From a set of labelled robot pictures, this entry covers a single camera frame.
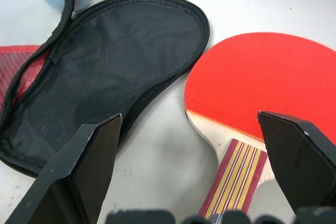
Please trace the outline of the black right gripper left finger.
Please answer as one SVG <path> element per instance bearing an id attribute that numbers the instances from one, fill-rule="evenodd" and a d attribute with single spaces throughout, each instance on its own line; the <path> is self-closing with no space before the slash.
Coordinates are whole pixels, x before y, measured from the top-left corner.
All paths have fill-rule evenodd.
<path id="1" fill-rule="evenodd" d="M 83 124 L 45 165 L 5 224 L 97 224 L 121 125 L 120 113 Z"/>

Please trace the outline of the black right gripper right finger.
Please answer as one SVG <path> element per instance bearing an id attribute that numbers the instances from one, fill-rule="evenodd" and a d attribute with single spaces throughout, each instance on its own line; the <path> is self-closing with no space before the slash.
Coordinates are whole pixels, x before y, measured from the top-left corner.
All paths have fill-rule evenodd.
<path id="1" fill-rule="evenodd" d="M 293 211 L 336 207 L 336 145 L 312 122 L 259 111 L 271 169 Z"/>

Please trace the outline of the red table tennis paddle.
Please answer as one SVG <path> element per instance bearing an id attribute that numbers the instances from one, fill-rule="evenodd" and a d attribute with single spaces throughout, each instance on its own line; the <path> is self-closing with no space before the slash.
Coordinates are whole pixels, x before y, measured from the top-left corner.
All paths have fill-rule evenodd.
<path id="1" fill-rule="evenodd" d="M 240 222 L 258 186 L 275 180 L 259 111 L 312 122 L 336 145 L 336 51 L 305 38 L 249 33 L 227 38 L 197 61 L 185 86 L 186 115 L 213 148 L 218 169 L 199 211 L 212 224 Z M 294 211 L 298 222 L 315 208 Z M 313 222 L 336 224 L 336 207 Z"/>

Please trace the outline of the red black mesh bag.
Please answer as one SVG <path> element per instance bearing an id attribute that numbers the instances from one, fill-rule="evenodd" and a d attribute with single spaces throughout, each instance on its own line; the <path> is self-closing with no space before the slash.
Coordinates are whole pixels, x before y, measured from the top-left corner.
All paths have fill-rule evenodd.
<path id="1" fill-rule="evenodd" d="M 36 177 L 78 129 L 146 106 L 202 55 L 204 12 L 186 0 L 63 0 L 42 45 L 0 46 L 0 161 Z"/>

